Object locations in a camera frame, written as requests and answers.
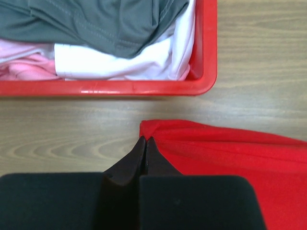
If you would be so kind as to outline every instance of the red basket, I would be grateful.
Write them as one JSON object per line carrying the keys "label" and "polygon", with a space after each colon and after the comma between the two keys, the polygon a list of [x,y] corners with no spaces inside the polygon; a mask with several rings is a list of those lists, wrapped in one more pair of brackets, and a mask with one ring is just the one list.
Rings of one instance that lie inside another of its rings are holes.
{"label": "red basket", "polygon": [[2,81],[0,96],[172,96],[207,92],[217,77],[217,0],[197,0],[195,44],[185,81]]}

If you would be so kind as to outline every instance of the dark gray fabric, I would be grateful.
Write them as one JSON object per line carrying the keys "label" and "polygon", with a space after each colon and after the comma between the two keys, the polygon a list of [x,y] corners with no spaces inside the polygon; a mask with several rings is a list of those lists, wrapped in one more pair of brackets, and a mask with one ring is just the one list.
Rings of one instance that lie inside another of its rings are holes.
{"label": "dark gray fabric", "polygon": [[133,58],[183,13],[189,0],[0,0],[0,37],[88,45]]}

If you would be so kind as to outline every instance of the red fabric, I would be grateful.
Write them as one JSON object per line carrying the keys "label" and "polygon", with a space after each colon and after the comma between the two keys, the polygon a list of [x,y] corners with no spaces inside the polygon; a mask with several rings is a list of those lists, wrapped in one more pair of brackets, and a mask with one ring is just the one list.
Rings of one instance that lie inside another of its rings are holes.
{"label": "red fabric", "polygon": [[248,179],[268,229],[307,229],[307,142],[183,120],[143,121],[140,135],[183,174]]}

